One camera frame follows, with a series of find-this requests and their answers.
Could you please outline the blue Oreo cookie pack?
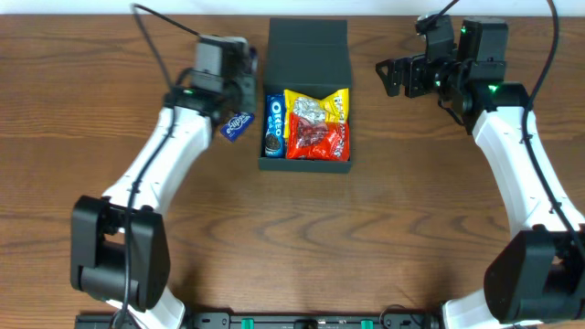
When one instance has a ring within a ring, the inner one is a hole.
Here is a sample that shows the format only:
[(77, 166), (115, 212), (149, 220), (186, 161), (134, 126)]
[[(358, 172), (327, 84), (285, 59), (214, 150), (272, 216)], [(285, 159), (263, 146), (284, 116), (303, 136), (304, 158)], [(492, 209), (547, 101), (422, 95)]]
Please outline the blue Oreo cookie pack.
[(267, 157), (281, 158), (284, 155), (285, 139), (285, 99), (282, 93), (271, 94), (266, 98), (266, 131), (264, 152)]

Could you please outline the yellow Hacks candy bag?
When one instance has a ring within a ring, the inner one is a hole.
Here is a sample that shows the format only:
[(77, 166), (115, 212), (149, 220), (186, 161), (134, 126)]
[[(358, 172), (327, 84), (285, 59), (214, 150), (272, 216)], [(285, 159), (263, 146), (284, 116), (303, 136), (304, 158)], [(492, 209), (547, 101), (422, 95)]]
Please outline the yellow Hacks candy bag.
[(293, 90), (285, 90), (283, 95), (286, 105), (285, 139), (289, 138), (292, 130), (293, 113), (309, 123), (346, 123), (348, 121), (349, 89), (337, 90), (321, 100)]

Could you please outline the red Hacks candy bag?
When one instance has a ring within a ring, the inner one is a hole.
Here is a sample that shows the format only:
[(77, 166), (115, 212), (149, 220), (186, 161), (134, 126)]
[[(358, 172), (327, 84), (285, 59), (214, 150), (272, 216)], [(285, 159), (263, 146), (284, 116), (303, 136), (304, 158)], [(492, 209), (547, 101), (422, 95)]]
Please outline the red Hacks candy bag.
[(305, 118), (292, 114), (285, 157), (346, 162), (350, 157), (349, 137), (347, 123), (309, 123)]

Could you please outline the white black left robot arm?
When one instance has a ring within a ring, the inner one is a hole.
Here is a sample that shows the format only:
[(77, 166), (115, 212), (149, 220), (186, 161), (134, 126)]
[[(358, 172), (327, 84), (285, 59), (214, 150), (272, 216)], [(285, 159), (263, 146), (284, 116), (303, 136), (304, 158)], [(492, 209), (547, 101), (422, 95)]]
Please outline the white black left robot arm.
[(163, 97), (153, 133), (99, 197), (81, 196), (70, 221), (70, 284), (116, 311), (109, 328), (185, 328), (187, 308), (167, 285), (164, 216), (190, 167), (232, 112), (256, 108), (258, 55), (242, 41), (201, 44), (196, 65)]

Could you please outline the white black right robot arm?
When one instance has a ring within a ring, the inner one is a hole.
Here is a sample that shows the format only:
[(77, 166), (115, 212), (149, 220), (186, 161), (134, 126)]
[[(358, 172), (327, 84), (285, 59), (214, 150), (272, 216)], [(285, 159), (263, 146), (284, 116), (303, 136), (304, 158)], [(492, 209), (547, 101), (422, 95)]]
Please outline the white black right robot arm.
[(483, 152), (505, 204), (510, 241), (482, 288), (441, 308), (444, 328), (513, 328), (584, 316), (584, 217), (565, 193), (537, 132), (526, 88), (505, 79), (507, 23), (420, 18), (424, 51), (376, 71), (389, 96), (434, 93)]

